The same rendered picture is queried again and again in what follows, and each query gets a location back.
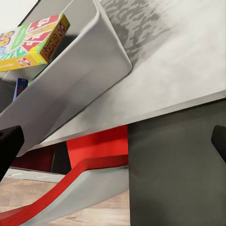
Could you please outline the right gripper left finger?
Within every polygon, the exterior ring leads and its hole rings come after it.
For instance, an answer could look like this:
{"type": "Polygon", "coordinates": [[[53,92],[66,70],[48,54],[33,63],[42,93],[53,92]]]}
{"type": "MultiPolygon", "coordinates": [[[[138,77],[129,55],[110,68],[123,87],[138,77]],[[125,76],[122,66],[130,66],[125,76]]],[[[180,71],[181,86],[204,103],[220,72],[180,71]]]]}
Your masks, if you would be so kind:
{"type": "Polygon", "coordinates": [[[0,130],[0,181],[4,178],[23,144],[24,134],[20,125],[0,130]]]}

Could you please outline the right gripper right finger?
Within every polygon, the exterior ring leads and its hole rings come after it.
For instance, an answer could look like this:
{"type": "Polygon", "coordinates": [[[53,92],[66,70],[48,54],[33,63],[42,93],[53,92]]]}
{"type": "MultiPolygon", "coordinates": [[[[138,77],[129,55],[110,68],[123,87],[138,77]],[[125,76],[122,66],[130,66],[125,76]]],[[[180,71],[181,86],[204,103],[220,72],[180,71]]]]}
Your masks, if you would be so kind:
{"type": "Polygon", "coordinates": [[[226,127],[215,125],[211,142],[226,163],[226,127]]]}

